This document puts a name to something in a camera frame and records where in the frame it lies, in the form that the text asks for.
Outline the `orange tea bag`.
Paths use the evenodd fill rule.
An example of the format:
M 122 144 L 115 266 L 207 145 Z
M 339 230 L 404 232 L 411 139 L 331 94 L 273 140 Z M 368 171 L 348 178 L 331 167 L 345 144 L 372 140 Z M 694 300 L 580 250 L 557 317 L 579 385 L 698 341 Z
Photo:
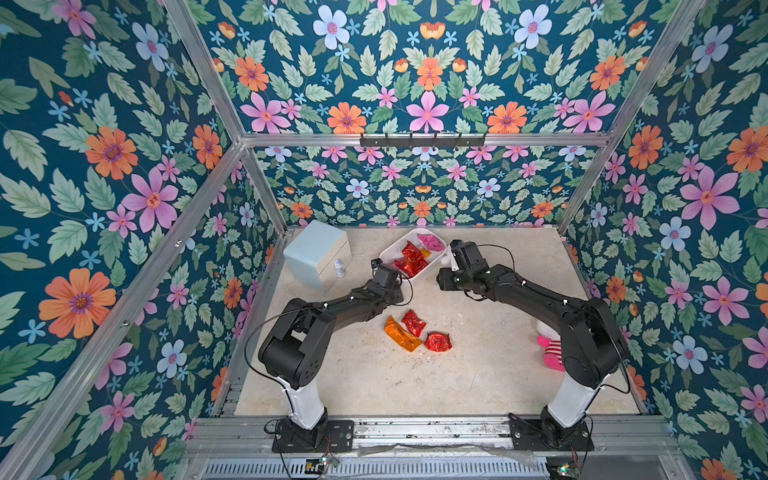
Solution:
M 423 341 L 401 327 L 393 317 L 389 317 L 385 323 L 384 331 L 397 345 L 408 352 L 414 352 Z

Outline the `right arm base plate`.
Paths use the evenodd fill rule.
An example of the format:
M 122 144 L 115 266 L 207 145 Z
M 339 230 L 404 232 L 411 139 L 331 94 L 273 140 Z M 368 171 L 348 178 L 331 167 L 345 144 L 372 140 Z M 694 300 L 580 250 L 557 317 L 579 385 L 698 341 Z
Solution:
M 508 414 L 511 441 L 516 450 L 566 452 L 594 450 L 590 423 L 583 419 L 572 427 L 564 428 L 554 419 L 526 419 Z

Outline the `white plastic storage box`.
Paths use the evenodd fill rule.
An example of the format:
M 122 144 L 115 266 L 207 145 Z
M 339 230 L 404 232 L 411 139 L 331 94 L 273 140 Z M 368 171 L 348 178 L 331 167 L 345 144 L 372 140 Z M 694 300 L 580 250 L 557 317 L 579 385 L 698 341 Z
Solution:
M 447 251 L 448 244 L 436 233 L 426 228 L 415 228 L 385 248 L 379 259 L 411 282 L 416 282 L 441 266 Z

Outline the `red tea bag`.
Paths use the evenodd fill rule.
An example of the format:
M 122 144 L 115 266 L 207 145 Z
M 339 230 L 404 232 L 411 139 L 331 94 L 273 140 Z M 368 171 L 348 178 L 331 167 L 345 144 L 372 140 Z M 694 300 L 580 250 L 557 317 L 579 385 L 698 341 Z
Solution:
M 428 265 L 424 258 L 402 257 L 393 262 L 393 266 L 408 278 L 415 278 Z
M 422 256 L 420 248 L 416 247 L 410 241 L 408 241 L 406 246 L 402 249 L 402 254 L 407 263 L 416 270 L 422 270 L 428 264 L 426 258 Z
M 420 337 L 426 327 L 426 322 L 422 320 L 413 310 L 409 310 L 402 319 L 403 325 L 414 337 Z
M 441 332 L 429 332 L 424 346 L 427 350 L 437 353 L 447 352 L 452 349 L 450 336 Z

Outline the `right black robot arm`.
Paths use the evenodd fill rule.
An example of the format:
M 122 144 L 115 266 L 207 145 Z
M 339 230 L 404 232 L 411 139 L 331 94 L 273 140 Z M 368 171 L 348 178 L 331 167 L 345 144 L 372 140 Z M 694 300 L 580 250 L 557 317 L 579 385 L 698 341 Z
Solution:
M 476 301 L 514 307 L 543 323 L 560 342 L 564 377 L 541 413 L 542 429 L 565 432 L 579 425 L 605 379 L 622 369 L 627 342 L 607 304 L 557 293 L 519 274 L 515 268 L 490 266 L 471 241 L 450 243 L 451 265 L 440 269 L 443 291 L 460 291 Z

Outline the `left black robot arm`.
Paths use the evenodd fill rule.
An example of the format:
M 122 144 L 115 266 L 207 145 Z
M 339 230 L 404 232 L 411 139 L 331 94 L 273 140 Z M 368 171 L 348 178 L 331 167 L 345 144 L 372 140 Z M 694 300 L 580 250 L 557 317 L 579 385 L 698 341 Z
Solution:
M 315 382 L 332 336 L 347 326 L 374 319 L 388 307 L 404 302 L 403 278 L 394 267 L 379 265 L 371 278 L 349 293 L 324 301 L 292 299 L 264 337 L 258 361 L 284 388 L 289 420 L 305 432 L 316 432 L 327 422 Z

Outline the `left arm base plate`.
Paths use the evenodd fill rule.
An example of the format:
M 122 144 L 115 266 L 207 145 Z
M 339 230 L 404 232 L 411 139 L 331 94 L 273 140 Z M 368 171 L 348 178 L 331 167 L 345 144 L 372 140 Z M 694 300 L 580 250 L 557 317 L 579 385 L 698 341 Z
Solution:
M 312 430 L 300 428 L 288 418 L 275 427 L 273 453 L 346 453 L 352 450 L 355 423 L 326 420 Z

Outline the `pink tea bag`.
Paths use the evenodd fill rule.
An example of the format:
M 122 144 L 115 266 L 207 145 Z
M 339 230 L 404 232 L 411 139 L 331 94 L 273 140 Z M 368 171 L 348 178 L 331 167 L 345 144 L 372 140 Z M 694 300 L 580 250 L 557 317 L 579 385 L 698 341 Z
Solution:
M 434 234 L 418 234 L 417 239 L 430 252 L 440 253 L 446 248 L 444 242 Z

